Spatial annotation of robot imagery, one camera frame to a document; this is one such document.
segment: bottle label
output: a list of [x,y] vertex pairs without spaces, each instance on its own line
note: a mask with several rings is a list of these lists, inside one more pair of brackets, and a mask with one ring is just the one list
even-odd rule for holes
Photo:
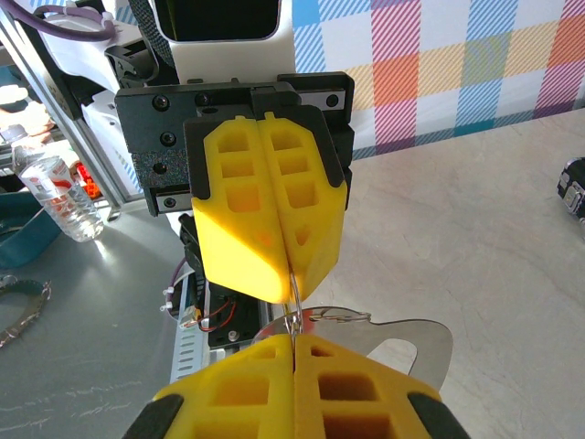
[[40,199],[65,195],[75,184],[63,160],[56,160],[49,169],[33,164],[23,171],[20,179]]

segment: gray table surface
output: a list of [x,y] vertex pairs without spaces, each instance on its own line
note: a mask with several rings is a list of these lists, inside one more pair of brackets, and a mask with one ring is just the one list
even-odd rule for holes
[[[159,307],[182,256],[167,220],[142,209],[122,214],[97,241],[61,235],[13,271],[50,279],[53,294],[22,337],[0,349],[0,438],[121,438],[169,382],[176,323]],[[0,308],[1,324],[10,306]]]

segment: beige table surface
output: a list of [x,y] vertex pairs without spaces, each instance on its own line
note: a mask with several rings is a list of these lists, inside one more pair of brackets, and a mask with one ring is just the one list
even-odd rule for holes
[[585,242],[556,193],[575,156],[585,110],[356,161],[339,264],[304,305],[446,325],[441,395],[472,438],[584,438]]

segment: checkered curtain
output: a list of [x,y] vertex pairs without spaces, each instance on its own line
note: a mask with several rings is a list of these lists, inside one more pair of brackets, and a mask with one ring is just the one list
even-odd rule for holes
[[566,112],[585,0],[294,0],[299,72],[356,80],[355,158]]

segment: yellow gripper pad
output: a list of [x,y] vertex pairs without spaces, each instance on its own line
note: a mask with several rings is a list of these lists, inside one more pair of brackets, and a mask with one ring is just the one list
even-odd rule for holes
[[335,266],[347,185],[329,137],[265,117],[221,123],[189,166],[207,177],[191,181],[206,277],[276,304],[292,298],[291,269],[303,300]]
[[292,353],[269,337],[171,384],[124,439],[469,439],[420,381],[316,336]]

